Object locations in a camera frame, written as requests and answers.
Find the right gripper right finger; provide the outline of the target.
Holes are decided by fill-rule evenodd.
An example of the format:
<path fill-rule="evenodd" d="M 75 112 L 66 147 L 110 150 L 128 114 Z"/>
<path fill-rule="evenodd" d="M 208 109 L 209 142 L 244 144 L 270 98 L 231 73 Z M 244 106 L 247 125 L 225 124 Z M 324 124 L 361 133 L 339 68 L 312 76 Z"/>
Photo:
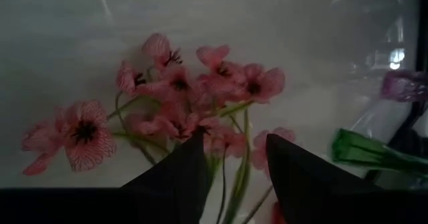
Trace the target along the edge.
<path fill-rule="evenodd" d="M 265 150 L 287 224 L 362 223 L 356 199 L 380 190 L 277 134 L 267 135 Z"/>

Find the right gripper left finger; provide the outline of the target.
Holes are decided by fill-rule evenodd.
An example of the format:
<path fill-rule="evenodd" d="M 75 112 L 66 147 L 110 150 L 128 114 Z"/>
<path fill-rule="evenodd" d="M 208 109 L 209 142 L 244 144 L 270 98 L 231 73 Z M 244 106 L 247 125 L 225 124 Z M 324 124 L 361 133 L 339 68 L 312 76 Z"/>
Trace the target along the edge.
<path fill-rule="evenodd" d="M 123 187 L 132 206 L 125 224 L 199 224 L 212 177 L 198 129 L 170 155 Z"/>

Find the pink artificial flower spray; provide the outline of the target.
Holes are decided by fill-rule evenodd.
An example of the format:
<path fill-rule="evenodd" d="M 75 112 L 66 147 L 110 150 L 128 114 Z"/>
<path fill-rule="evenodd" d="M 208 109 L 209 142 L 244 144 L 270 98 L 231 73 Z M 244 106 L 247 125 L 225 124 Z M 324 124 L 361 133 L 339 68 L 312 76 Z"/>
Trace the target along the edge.
<path fill-rule="evenodd" d="M 224 172 L 229 156 L 239 158 L 233 190 L 222 194 L 216 219 L 216 224 L 230 224 L 245 195 L 250 168 L 268 167 L 263 136 L 250 140 L 247 128 L 240 126 L 235 116 L 280 94 L 285 74 L 278 68 L 266 70 L 261 64 L 229 61 L 228 45 L 204 45 L 196 54 L 208 72 L 193 77 L 183 65 L 180 51 L 161 33 L 150 35 L 141 50 L 152 60 L 156 77 L 122 62 L 116 84 L 120 94 L 128 94 L 132 102 L 150 100 L 154 114 L 123 116 L 123 106 L 117 105 L 114 115 L 122 125 L 120 136 L 132 144 L 152 145 L 165 152 L 167 142 L 179 147 L 201 132 L 210 179 Z M 59 150 L 66 152 L 75 172 L 97 167 L 116 150 L 116 133 L 108 129 L 109 119 L 101 103 L 91 100 L 60 110 L 53 122 L 36 124 L 26 133 L 22 147 L 37 151 L 39 157 L 24 174 L 42 173 Z"/>

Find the green glass vase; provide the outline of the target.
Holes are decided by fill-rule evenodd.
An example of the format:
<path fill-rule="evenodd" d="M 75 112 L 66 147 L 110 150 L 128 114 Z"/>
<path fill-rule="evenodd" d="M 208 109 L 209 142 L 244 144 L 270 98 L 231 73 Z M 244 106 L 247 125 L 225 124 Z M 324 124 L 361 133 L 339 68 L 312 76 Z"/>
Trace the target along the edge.
<path fill-rule="evenodd" d="M 428 178 L 428 160 L 387 147 L 383 142 L 340 128 L 331 144 L 333 162 Z"/>

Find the purple glass vase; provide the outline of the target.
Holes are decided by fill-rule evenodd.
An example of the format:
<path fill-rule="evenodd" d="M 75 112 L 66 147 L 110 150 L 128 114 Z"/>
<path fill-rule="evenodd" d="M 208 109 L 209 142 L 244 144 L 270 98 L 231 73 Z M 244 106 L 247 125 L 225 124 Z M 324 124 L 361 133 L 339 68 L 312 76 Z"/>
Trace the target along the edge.
<path fill-rule="evenodd" d="M 428 101 L 428 74 L 410 70 L 393 70 L 385 74 L 380 97 L 396 102 Z"/>

